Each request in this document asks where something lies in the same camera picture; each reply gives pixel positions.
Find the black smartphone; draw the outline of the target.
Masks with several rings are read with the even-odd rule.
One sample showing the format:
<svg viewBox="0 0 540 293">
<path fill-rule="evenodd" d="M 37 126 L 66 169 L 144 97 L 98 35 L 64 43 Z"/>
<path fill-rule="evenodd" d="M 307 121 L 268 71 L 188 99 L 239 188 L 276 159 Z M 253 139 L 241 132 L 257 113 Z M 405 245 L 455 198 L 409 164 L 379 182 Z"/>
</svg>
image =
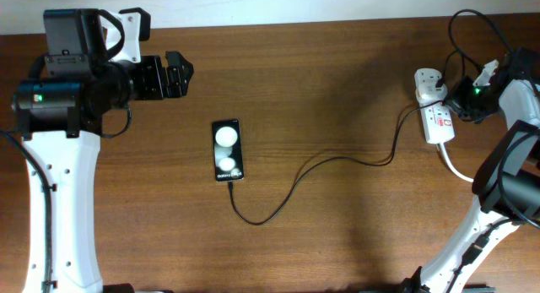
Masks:
<svg viewBox="0 0 540 293">
<path fill-rule="evenodd" d="M 216 182 L 242 180 L 245 176 L 238 119 L 212 123 L 214 177 Z"/>
</svg>

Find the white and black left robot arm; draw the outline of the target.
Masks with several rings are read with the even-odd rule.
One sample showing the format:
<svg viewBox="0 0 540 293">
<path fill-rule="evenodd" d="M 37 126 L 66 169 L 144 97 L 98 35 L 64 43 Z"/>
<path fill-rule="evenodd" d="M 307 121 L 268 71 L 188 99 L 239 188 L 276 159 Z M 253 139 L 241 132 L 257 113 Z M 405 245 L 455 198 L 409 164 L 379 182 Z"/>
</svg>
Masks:
<svg viewBox="0 0 540 293">
<path fill-rule="evenodd" d="M 48 50 L 13 95 L 30 186 L 27 292 L 130 292 L 108 285 L 95 248 L 94 184 L 103 117 L 133 100 L 186 95 L 194 68 L 179 52 L 140 52 L 151 17 L 141 8 L 49 9 Z"/>
</svg>

